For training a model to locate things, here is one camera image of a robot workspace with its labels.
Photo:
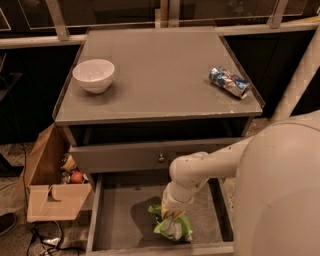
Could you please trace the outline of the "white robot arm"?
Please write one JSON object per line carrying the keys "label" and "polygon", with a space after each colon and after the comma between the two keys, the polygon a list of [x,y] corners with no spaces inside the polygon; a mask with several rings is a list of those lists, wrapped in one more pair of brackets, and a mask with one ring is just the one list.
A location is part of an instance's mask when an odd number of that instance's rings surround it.
{"label": "white robot arm", "polygon": [[234,256],[320,256],[320,111],[292,116],[319,69],[316,33],[272,116],[256,135],[175,159],[161,214],[178,216],[206,180],[233,177]]}

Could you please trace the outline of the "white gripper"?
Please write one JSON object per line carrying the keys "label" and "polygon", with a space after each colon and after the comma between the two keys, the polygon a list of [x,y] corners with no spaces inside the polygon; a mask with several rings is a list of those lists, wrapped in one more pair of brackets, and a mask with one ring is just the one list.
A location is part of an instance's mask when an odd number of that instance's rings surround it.
{"label": "white gripper", "polygon": [[169,216],[179,218],[186,213],[193,202],[194,198],[191,198],[187,202],[178,201],[168,191],[165,191],[161,201],[161,218],[165,219]]}

